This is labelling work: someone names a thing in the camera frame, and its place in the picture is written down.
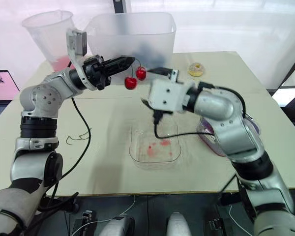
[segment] cherry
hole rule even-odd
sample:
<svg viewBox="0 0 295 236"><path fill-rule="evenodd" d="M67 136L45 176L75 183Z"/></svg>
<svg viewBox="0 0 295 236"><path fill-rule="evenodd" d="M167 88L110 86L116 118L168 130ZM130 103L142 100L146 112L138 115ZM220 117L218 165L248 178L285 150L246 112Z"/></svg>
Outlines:
<svg viewBox="0 0 295 236"><path fill-rule="evenodd" d="M133 78L130 76L126 77L124 79L124 86L126 87L126 89L129 89L129 90L135 89L135 87L137 86L136 78Z"/></svg>
<svg viewBox="0 0 295 236"><path fill-rule="evenodd" d="M138 80L145 80L147 76L147 70L143 66L139 66L136 70L136 76Z"/></svg>

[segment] table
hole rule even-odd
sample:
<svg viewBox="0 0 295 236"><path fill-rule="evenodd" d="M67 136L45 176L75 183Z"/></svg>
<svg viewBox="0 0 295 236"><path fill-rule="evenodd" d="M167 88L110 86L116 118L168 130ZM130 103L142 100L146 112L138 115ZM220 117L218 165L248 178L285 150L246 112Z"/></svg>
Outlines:
<svg viewBox="0 0 295 236"><path fill-rule="evenodd" d="M295 188L295 128L267 93L259 80L235 52L173 54L171 67L179 69L179 80L192 80L189 64L200 62L205 82L231 87L246 101L247 112L261 128L261 139L289 188ZM52 71L43 63L27 86L38 84ZM235 172L227 158L213 154L196 135L179 138L182 153L171 169L139 169L129 155L130 127L134 121L152 122L152 113L141 102L149 85L136 90L111 85L103 91L85 91L76 103L92 128L91 145L77 168L63 179L58 195L216 192ZM22 107L18 96L0 116L0 189L9 186L15 138L20 134ZM194 131L199 116L174 114L179 132ZM57 152L64 160L65 173L82 153L87 140L66 144L68 135L78 137L86 128L70 100L59 111ZM232 183L228 190L237 190Z"/></svg>

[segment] plastic cup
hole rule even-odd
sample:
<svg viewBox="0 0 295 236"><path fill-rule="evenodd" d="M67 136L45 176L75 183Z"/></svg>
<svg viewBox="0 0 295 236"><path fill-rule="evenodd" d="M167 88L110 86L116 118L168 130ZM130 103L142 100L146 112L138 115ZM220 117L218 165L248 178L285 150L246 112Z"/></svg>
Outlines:
<svg viewBox="0 0 295 236"><path fill-rule="evenodd" d="M74 28L73 13L70 11L43 12L22 21L41 52L55 71L67 67L66 31Z"/></svg>

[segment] black cable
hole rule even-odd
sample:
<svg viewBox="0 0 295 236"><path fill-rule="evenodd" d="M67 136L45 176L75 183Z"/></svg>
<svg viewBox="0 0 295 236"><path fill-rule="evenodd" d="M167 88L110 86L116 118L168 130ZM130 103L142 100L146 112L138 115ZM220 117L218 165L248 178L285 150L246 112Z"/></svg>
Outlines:
<svg viewBox="0 0 295 236"><path fill-rule="evenodd" d="M56 208L61 208L63 205L65 205L67 202L71 201L72 199L74 199L77 195L79 194L79 192L76 192L75 194L73 194L71 197L67 198L66 200L63 200L62 202L58 203L58 204L54 204L52 206L49 207L38 207L38 211L40 212L45 212L45 211L50 211Z"/></svg>
<svg viewBox="0 0 295 236"><path fill-rule="evenodd" d="M88 123L86 122L86 120L84 119L83 115L81 114L81 112L80 112L79 108L77 107L77 104L75 103L75 100L74 100L73 97L71 97L71 100L72 100L72 103L73 103L73 106L74 106L75 110L78 112L79 116L81 117L81 119L83 120L85 126L86 126L87 129L88 129L88 143L87 143L87 145L86 145L84 151L82 152L80 158L79 158L79 159L76 161L76 163L71 167L71 169L68 170L68 171L67 171L67 172L61 177L61 179L63 179L64 177L66 177L68 174L71 173L71 171L74 170L74 168L76 168L76 166L79 164L79 162L82 160L84 154L85 154L86 151L88 150L89 145L90 145L90 140L91 140L91 134L90 134L90 128L89 128L89 125L88 125Z"/></svg>
<svg viewBox="0 0 295 236"><path fill-rule="evenodd" d="M53 202L53 199L55 198L56 192L57 192L57 190L58 190L58 185L59 185L59 182L57 182L57 183L55 184L55 187L54 187L53 193L51 194L51 197L50 197L50 199L49 199L49 202L48 202L48 204L47 204L47 207L49 207L50 204Z"/></svg>
<svg viewBox="0 0 295 236"><path fill-rule="evenodd" d="M71 233L71 213L69 213L69 232Z"/></svg>
<svg viewBox="0 0 295 236"><path fill-rule="evenodd" d="M57 211L59 211L59 208L50 211L48 213L46 213L42 218L40 218L39 220L37 220L35 223L33 223L32 225L30 225L26 231L25 234L27 234L29 231L31 231L32 229L34 229L37 225L43 223L44 220L46 220L48 217L52 216L53 214L55 214Z"/></svg>
<svg viewBox="0 0 295 236"><path fill-rule="evenodd" d="M157 124L154 124L154 134L155 134L156 138L158 138L158 139L168 139L168 138L172 138L172 137L177 137L177 136L182 136L182 135L190 135L190 134L213 135L213 134L206 133L206 132L190 132L190 133L174 134L174 135L169 135L169 136L158 136L158 134L157 134Z"/></svg>
<svg viewBox="0 0 295 236"><path fill-rule="evenodd" d="M231 88L226 88L226 87L215 87L215 88L226 90L228 92L232 92L233 94L235 94L239 98L239 100L242 104L242 117L243 118L246 117L246 103L245 103L245 100L243 99L243 97L238 92L236 92L235 90L232 90Z"/></svg>
<svg viewBox="0 0 295 236"><path fill-rule="evenodd" d="M147 195L147 236L149 236L148 195Z"/></svg>
<svg viewBox="0 0 295 236"><path fill-rule="evenodd" d="M70 236L70 229L69 229L69 226L68 226L68 221L67 221L67 216L65 214L65 211L63 212L63 215L64 215L64 219L65 219L65 225L66 225L66 228L67 228L67 233L68 233L68 236Z"/></svg>
<svg viewBox="0 0 295 236"><path fill-rule="evenodd" d="M225 191L225 189L231 184L231 182L236 178L236 174L233 174L232 177L227 181L227 183L224 185L224 187L217 193L217 197L213 199L211 204L216 204L221 197L221 194Z"/></svg>

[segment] white curtain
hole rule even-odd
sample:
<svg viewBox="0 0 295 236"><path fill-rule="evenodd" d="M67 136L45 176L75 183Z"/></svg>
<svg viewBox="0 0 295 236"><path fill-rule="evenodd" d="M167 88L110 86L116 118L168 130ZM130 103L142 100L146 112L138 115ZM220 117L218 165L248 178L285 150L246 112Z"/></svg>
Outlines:
<svg viewBox="0 0 295 236"><path fill-rule="evenodd" d="M0 0L0 70L9 70L19 87L45 60L21 22L57 9L73 12L79 29L84 29L95 15L115 12L112 0Z"/></svg>
<svg viewBox="0 0 295 236"><path fill-rule="evenodd" d="M267 89L295 62L295 0L126 0L126 8L171 13L175 53L236 51Z"/></svg>

